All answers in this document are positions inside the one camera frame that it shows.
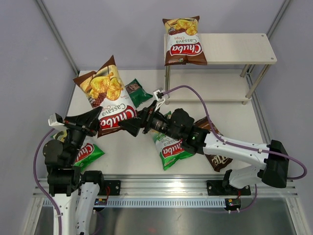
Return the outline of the brown Chuba bag front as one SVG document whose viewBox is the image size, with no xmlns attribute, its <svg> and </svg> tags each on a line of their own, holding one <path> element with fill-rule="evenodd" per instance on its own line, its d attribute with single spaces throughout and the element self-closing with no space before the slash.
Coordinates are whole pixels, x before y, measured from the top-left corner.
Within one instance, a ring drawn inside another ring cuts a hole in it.
<svg viewBox="0 0 313 235">
<path fill-rule="evenodd" d="M 198 35 L 200 16 L 163 19 L 166 29 L 165 65 L 207 65 Z"/>
</svg>

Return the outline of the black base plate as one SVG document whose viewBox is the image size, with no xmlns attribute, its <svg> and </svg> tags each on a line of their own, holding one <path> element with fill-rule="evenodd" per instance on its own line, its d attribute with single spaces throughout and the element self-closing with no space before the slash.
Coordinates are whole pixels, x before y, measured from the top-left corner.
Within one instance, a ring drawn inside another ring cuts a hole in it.
<svg viewBox="0 0 313 235">
<path fill-rule="evenodd" d="M 209 196 L 250 196 L 250 186 L 235 188 L 223 180 L 206 181 L 207 193 Z"/>
<path fill-rule="evenodd" d="M 100 190 L 98 196 L 119 196 L 121 190 L 121 181 L 120 180 L 105 180 L 100 183 Z"/>
</svg>

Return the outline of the green Chuba bag left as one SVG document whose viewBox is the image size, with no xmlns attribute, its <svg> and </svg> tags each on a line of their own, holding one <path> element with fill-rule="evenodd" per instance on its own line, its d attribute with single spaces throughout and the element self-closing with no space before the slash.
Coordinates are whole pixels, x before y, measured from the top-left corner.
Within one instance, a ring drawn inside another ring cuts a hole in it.
<svg viewBox="0 0 313 235">
<path fill-rule="evenodd" d="M 59 131 L 51 136 L 43 153 L 48 167 L 66 169 L 78 166 L 82 171 L 105 154 L 89 137 L 76 145 L 67 131 Z"/>
</svg>

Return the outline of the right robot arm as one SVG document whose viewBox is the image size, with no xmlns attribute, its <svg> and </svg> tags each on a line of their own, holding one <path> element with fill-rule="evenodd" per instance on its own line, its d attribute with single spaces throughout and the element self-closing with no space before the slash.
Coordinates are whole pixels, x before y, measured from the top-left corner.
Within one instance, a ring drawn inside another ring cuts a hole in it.
<svg viewBox="0 0 313 235">
<path fill-rule="evenodd" d="M 287 186 L 289 160 L 280 141 L 272 140 L 269 145 L 236 141 L 214 135 L 212 131 L 197 127 L 194 119 L 182 108 L 175 109 L 166 117 L 149 106 L 139 111 L 136 117 L 122 120 L 119 126 L 137 136 L 150 130 L 160 132 L 181 141 L 182 148 L 192 154 L 220 155 L 249 166 L 239 170 L 228 170 L 224 174 L 219 193 L 233 194 L 246 186 L 262 182 L 273 188 Z"/>
</svg>

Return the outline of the brown Chuba bag back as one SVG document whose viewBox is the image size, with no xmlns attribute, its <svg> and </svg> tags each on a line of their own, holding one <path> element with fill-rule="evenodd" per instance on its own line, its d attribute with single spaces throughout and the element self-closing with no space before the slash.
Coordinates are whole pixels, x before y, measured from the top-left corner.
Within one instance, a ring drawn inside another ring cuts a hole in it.
<svg viewBox="0 0 313 235">
<path fill-rule="evenodd" d="M 113 56 L 98 70 L 73 79 L 93 108 L 102 107 L 98 137 L 121 130 L 119 122 L 134 118 L 135 105 L 119 75 Z"/>
</svg>

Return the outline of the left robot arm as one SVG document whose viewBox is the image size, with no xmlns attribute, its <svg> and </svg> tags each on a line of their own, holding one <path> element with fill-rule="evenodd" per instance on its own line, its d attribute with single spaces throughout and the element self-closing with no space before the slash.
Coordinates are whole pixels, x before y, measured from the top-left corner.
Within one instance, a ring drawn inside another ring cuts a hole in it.
<svg viewBox="0 0 313 235">
<path fill-rule="evenodd" d="M 50 127 L 67 134 L 64 141 L 52 139 L 43 147 L 56 235 L 88 235 L 95 199 L 105 191 L 101 171 L 82 174 L 81 168 L 74 164 L 86 137 L 97 134 L 101 111 L 99 106 L 71 117 L 54 113 L 48 119 Z"/>
</svg>

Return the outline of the green chuba bag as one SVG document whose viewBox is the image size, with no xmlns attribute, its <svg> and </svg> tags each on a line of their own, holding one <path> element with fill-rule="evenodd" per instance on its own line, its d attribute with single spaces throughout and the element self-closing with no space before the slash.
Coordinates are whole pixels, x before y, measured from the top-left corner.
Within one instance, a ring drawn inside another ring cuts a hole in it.
<svg viewBox="0 0 313 235">
<path fill-rule="evenodd" d="M 149 133 L 162 161 L 163 170 L 169 169 L 179 160 L 194 156 L 182 148 L 182 140 L 172 139 L 155 130 L 150 130 Z"/>
<path fill-rule="evenodd" d="M 89 137 L 76 145 L 67 131 L 59 131 L 51 136 L 43 153 L 48 167 L 66 169 L 78 166 L 82 171 L 105 154 Z"/>
</svg>

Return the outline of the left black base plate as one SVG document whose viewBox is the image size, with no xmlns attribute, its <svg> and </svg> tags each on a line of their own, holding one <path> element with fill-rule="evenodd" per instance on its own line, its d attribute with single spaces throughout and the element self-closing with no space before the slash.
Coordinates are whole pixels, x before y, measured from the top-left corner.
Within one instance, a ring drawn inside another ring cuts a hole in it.
<svg viewBox="0 0 313 235">
<path fill-rule="evenodd" d="M 121 181 L 120 180 L 105 180 L 100 183 L 100 190 L 98 196 L 119 196 L 121 190 Z"/>
</svg>

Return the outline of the green Chuba bag centre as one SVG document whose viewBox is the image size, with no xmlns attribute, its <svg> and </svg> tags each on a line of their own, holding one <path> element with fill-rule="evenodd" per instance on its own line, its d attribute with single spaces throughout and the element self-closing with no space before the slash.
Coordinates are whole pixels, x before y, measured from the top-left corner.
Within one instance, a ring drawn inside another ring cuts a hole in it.
<svg viewBox="0 0 313 235">
<path fill-rule="evenodd" d="M 155 130 L 150 130 L 149 133 L 162 161 L 163 170 L 169 169 L 179 160 L 194 156 L 182 148 L 182 140 L 172 139 Z"/>
</svg>

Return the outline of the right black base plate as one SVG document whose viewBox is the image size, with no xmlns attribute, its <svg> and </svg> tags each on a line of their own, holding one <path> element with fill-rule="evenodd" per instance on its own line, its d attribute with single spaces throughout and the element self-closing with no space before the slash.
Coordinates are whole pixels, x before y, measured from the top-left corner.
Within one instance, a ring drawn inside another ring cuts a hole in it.
<svg viewBox="0 0 313 235">
<path fill-rule="evenodd" d="M 235 188 L 223 180 L 206 181 L 207 193 L 209 196 L 250 196 L 250 186 Z"/>
</svg>

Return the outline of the brown Kettle chips bag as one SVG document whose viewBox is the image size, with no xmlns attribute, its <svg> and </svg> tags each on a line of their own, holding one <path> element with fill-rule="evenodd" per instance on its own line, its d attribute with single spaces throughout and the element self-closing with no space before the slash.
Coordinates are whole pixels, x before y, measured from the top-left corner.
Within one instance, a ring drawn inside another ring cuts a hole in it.
<svg viewBox="0 0 313 235">
<path fill-rule="evenodd" d="M 195 125 L 199 128 L 212 131 L 212 128 L 207 120 L 207 117 L 203 117 L 195 122 Z M 232 163 L 233 159 L 221 156 L 221 155 L 208 155 L 205 154 L 206 158 L 210 162 L 211 166 L 213 167 L 215 172 L 220 172 L 221 169 L 226 168 L 229 164 Z"/>
</svg>

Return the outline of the dark green Real chips bag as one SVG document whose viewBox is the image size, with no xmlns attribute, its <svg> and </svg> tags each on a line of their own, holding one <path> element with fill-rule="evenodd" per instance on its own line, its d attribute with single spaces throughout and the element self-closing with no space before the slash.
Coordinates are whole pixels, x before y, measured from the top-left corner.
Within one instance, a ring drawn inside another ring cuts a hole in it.
<svg viewBox="0 0 313 235">
<path fill-rule="evenodd" d="M 136 108 L 153 97 L 152 94 L 147 93 L 143 89 L 137 79 L 134 79 L 132 82 L 127 84 L 125 88 Z"/>
</svg>

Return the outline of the aluminium mounting rail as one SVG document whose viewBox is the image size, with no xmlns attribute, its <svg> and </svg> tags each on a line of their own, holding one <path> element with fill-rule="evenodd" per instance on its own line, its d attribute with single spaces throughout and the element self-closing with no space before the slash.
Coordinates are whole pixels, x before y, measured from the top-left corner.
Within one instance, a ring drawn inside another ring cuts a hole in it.
<svg viewBox="0 0 313 235">
<path fill-rule="evenodd" d="M 120 180 L 119 196 L 96 196 L 95 207 L 181 207 L 221 208 L 226 199 L 296 198 L 293 181 L 286 188 L 251 184 L 250 196 L 209 196 L 206 181 L 222 180 L 222 175 L 106 175 L 105 180 Z"/>
</svg>

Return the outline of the white two-tier shelf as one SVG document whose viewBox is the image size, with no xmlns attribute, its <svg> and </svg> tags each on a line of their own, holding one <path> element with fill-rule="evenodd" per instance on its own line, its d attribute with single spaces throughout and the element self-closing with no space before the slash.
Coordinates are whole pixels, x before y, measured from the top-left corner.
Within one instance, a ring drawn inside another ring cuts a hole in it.
<svg viewBox="0 0 313 235">
<path fill-rule="evenodd" d="M 194 88 L 206 102 L 250 101 L 271 65 L 277 62 L 264 33 L 202 33 L 207 64 L 218 69 L 166 67 L 165 89 Z"/>
</svg>

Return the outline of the brown chuba bag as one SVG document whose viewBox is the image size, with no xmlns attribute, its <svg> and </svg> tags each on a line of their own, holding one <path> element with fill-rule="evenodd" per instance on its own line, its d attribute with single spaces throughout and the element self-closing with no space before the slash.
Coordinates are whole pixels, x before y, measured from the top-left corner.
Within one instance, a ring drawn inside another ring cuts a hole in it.
<svg viewBox="0 0 313 235">
<path fill-rule="evenodd" d="M 200 16 L 163 19 L 166 29 L 165 65 L 207 65 L 198 35 Z"/>
<path fill-rule="evenodd" d="M 121 130 L 119 122 L 134 118 L 135 105 L 119 75 L 113 56 L 98 70 L 73 79 L 93 108 L 102 107 L 98 137 Z"/>
</svg>

